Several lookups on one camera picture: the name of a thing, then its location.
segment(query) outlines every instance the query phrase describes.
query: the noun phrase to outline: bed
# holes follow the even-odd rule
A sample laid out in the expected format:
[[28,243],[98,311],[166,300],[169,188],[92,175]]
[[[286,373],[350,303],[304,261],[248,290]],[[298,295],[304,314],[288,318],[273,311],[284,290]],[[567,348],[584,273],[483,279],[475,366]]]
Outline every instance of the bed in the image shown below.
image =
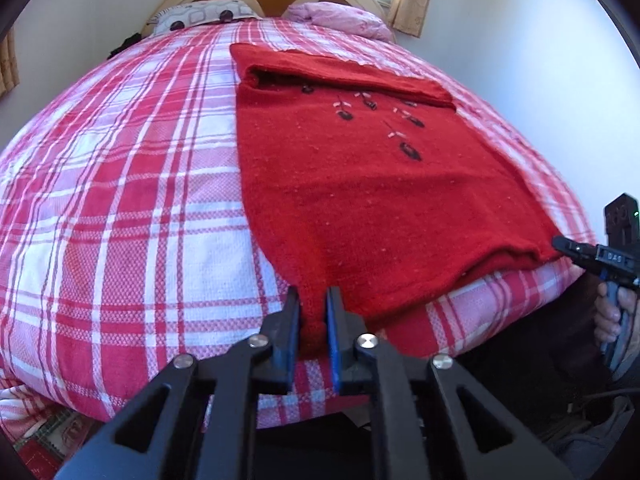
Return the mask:
[[[165,0],[157,11],[194,1]],[[225,352],[281,309],[288,283],[242,207],[232,43],[437,81],[457,114],[519,169],[559,230],[594,242],[558,173],[482,99],[396,44],[281,18],[292,3],[318,1],[384,18],[376,0],[243,1],[264,19],[143,40],[57,97],[2,154],[0,424],[12,440],[59,405],[108,420],[175,355]],[[379,332],[406,354],[456,355],[554,300],[580,274],[564,258],[494,272]],[[352,402],[334,396],[327,360],[311,358],[299,363],[292,394],[260,399],[258,424]]]

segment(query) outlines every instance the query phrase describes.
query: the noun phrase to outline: human hand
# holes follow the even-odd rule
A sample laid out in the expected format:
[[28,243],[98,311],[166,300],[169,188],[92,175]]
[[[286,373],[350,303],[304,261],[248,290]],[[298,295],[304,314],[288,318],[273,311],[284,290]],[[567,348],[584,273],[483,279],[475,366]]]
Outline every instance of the human hand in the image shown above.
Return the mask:
[[596,298],[596,330],[595,336],[598,342],[613,343],[620,335],[620,317],[622,315],[620,309],[628,311],[630,314],[635,312],[636,303],[638,303],[637,295],[628,288],[620,287],[618,289],[619,307],[612,305],[607,299],[607,284],[601,283],[598,286],[598,297]]

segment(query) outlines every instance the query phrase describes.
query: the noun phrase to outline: folded red sweater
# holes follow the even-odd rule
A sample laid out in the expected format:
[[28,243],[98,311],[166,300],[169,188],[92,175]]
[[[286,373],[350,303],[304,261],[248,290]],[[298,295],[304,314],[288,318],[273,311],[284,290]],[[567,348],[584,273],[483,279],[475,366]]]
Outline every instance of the folded red sweater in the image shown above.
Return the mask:
[[233,44],[244,209],[297,285],[303,350],[342,290],[370,330],[496,270],[555,258],[558,229],[521,173],[438,83],[355,62]]

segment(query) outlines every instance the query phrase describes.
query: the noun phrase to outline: patterned pillowcase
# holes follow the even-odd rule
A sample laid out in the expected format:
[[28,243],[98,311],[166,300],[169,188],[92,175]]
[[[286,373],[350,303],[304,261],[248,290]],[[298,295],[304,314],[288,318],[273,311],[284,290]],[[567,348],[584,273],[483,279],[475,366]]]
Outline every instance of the patterned pillowcase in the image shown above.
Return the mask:
[[203,0],[161,10],[146,22],[155,25],[152,36],[204,23],[228,23],[255,18],[261,20],[242,0]]

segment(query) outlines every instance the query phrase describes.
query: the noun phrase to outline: metal screw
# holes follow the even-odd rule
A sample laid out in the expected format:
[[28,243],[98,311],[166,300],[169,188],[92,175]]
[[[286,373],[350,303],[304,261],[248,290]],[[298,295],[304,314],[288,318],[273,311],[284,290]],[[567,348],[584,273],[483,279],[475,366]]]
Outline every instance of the metal screw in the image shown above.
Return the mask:
[[253,334],[249,337],[249,346],[251,348],[262,348],[269,344],[269,338],[264,334]]
[[433,357],[433,366],[438,370],[449,370],[453,366],[453,359],[446,354],[438,354]]
[[378,338],[373,334],[362,334],[358,338],[358,346],[361,348],[375,348],[378,346]]
[[180,354],[174,358],[174,367],[178,370],[189,368],[193,365],[193,356],[191,354]]

